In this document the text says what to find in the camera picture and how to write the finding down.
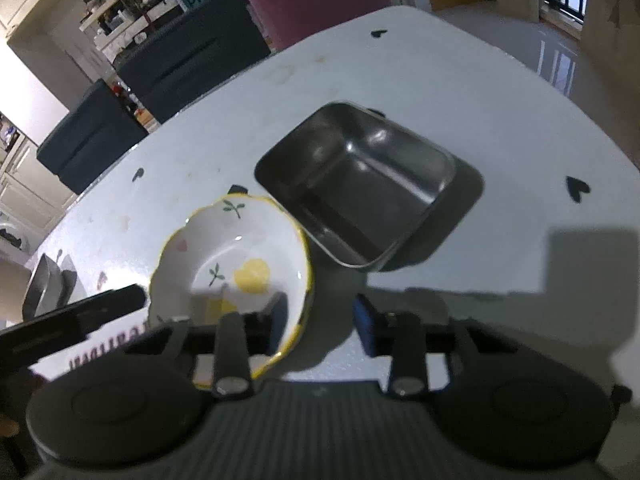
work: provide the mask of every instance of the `white table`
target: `white table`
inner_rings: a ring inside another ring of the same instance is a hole
[[[377,29],[388,33],[375,39]],[[75,300],[104,277],[102,290],[148,285],[165,239],[194,209],[232,184],[264,193],[255,163],[335,100],[381,110],[434,140],[481,173],[484,191],[426,261],[366,276],[318,258],[308,330],[273,373],[383,380],[388,358],[366,358],[351,329],[351,300],[367,287],[381,306],[471,315],[604,387],[640,391],[638,171],[536,74],[408,7],[316,34],[164,124],[68,213],[34,261],[61,251],[63,268],[78,270]],[[138,168],[144,175],[132,182]],[[569,198],[567,175],[591,186],[581,204]],[[144,317],[130,314],[38,368],[64,372],[70,355]]]

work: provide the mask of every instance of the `yellow rim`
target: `yellow rim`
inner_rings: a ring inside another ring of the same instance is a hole
[[[215,202],[213,202],[213,203],[211,203],[209,205],[203,206],[203,207],[199,207],[195,211],[193,211],[189,215],[189,217],[185,220],[184,225],[182,227],[176,229],[173,233],[171,233],[171,235],[169,235],[169,237],[166,239],[166,241],[162,245],[162,250],[160,251],[160,256],[158,257],[158,262],[156,263],[156,268],[151,273],[151,278],[149,279],[149,306],[148,306],[148,309],[151,310],[151,296],[152,296],[151,288],[152,288],[152,285],[153,285],[153,282],[154,282],[154,277],[156,275],[156,272],[158,272],[158,269],[160,267],[160,261],[162,260],[162,255],[166,251],[166,247],[169,244],[169,242],[175,237],[175,235],[177,235],[180,231],[182,231],[185,228],[185,226],[189,223],[189,221],[194,216],[196,216],[198,213],[200,213],[201,211],[203,211],[205,209],[208,209],[208,208],[216,206],[217,204],[221,203],[222,201],[226,200],[229,197],[242,197],[242,198],[248,198],[250,200],[257,200],[257,201],[260,201],[260,202],[265,202],[265,203],[273,206],[274,208],[276,208],[284,216],[286,216],[286,218],[289,219],[289,221],[291,222],[291,225],[293,226],[293,229],[298,234],[298,238],[300,239],[300,242],[302,243],[303,251],[305,252],[305,261],[306,261],[306,289],[305,290],[306,290],[306,294],[305,294],[305,299],[303,300],[302,311],[300,312],[300,320],[298,321],[298,324],[294,328],[294,331],[291,334],[291,336],[289,336],[289,339],[287,339],[286,343],[284,343],[284,345],[282,346],[282,350],[280,350],[279,352],[277,352],[276,354],[271,356],[269,358],[269,360],[265,364],[263,364],[257,370],[254,370],[252,372],[252,377],[254,379],[257,379],[258,377],[263,375],[267,370],[269,370],[271,367],[273,367],[277,362],[281,361],[289,352],[291,352],[291,350],[293,350],[293,348],[295,347],[297,342],[300,340],[300,336],[302,335],[302,333],[303,333],[303,331],[304,331],[304,329],[306,327],[306,322],[308,320],[308,313],[309,313],[309,309],[310,309],[311,303],[312,303],[309,294],[310,294],[310,292],[311,292],[311,290],[312,290],[312,288],[314,286],[313,267],[311,266],[311,257],[309,255],[309,246],[308,246],[308,242],[306,241],[305,233],[300,228],[298,223],[289,215],[289,213],[284,211],[284,209],[281,208],[280,205],[277,204],[271,198],[269,198],[267,196],[252,196],[252,195],[245,194],[245,193],[227,193],[225,196],[219,198]],[[194,383],[194,384],[196,384],[196,386],[200,386],[202,388],[209,388],[211,386],[210,383],[208,383],[208,384],[206,384],[206,383]]]

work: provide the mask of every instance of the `yellow lemon print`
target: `yellow lemon print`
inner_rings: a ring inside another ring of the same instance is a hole
[[[247,294],[262,294],[269,288],[271,271],[267,262],[261,258],[247,260],[234,272],[236,284]]]
[[[207,305],[205,323],[208,325],[218,324],[220,318],[229,312],[238,310],[236,306],[228,300],[212,298]]]

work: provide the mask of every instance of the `shelf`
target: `shelf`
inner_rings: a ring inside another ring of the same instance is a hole
[[[163,2],[153,7],[152,9],[149,9],[146,15],[149,17],[149,19],[153,23],[155,20],[157,20],[164,14],[168,13],[170,10],[174,9],[175,7],[178,7],[178,2],[176,2],[175,0],[164,0]],[[125,30],[122,34],[120,34],[120,37],[122,36],[125,37],[124,42],[121,43],[120,46],[124,48],[131,41],[134,41],[134,37],[140,32],[142,32],[143,30],[145,30],[148,26],[149,26],[149,23],[147,22],[144,16],[138,18],[127,30]],[[113,63],[113,60],[121,52],[122,48],[118,50],[116,54],[114,54],[113,51],[105,52],[104,50],[105,47],[103,47],[100,50],[109,60],[109,62]]]
[[[98,36],[95,40],[95,46],[98,50],[104,49],[108,44],[110,44],[113,40],[119,37],[125,30],[127,30],[131,25],[135,22],[133,20],[125,20],[123,23],[118,25],[111,31],[111,34],[108,36]]]
[[[120,0],[107,0],[100,7],[98,7],[92,14],[80,24],[80,32],[86,31],[92,23],[95,23],[100,16],[102,16],[107,10],[111,9]]]

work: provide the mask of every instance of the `round black pad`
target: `round black pad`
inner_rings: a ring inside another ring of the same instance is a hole
[[[611,403],[596,384],[533,352],[469,360],[434,407],[460,447],[526,469],[594,458],[612,423]]]
[[[200,393],[168,362],[110,354],[37,391],[27,424],[53,459],[114,468],[175,447],[201,414]]]

